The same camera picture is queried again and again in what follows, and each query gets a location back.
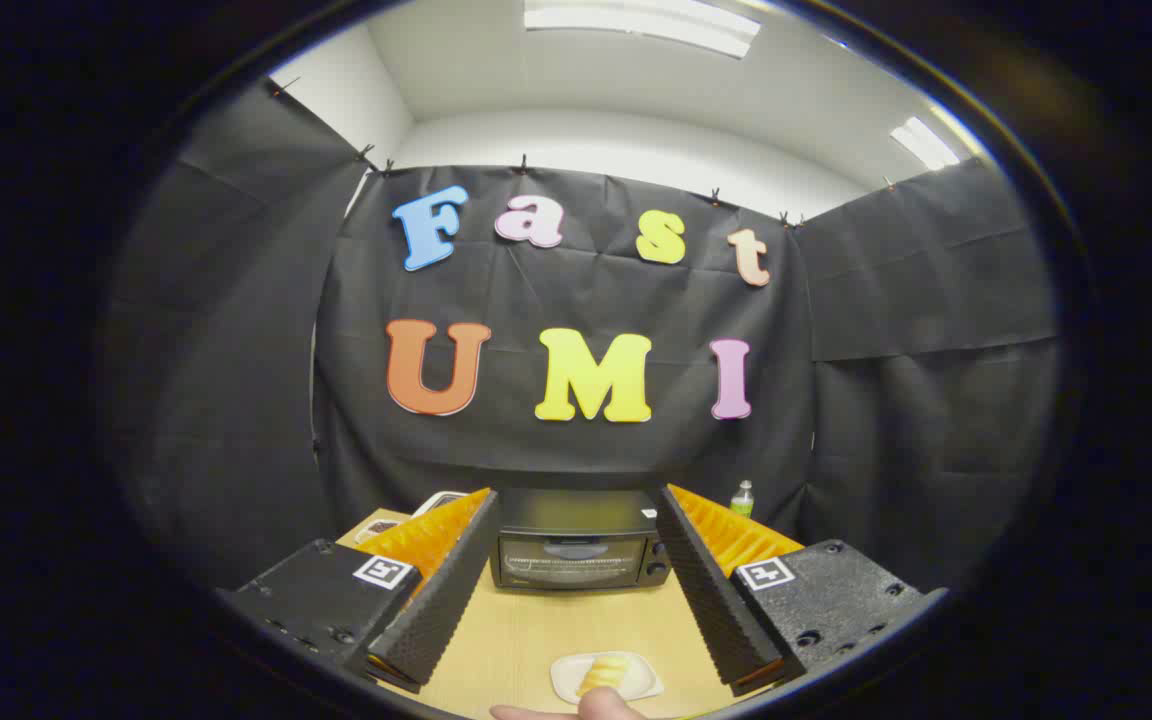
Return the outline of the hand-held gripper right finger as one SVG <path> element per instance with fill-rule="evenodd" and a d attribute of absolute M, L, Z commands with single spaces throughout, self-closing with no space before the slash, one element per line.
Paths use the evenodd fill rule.
<path fill-rule="evenodd" d="M 841 539 L 801 544 L 673 484 L 657 509 L 710 660 L 737 697 L 829 674 L 900 637 L 946 596 Z"/>

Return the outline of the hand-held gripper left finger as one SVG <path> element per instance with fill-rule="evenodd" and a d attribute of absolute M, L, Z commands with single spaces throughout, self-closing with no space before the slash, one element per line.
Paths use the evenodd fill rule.
<path fill-rule="evenodd" d="M 310 541 L 220 597 L 312 664 L 416 694 L 465 614 L 499 525 L 500 497 L 479 488 L 361 544 Z"/>

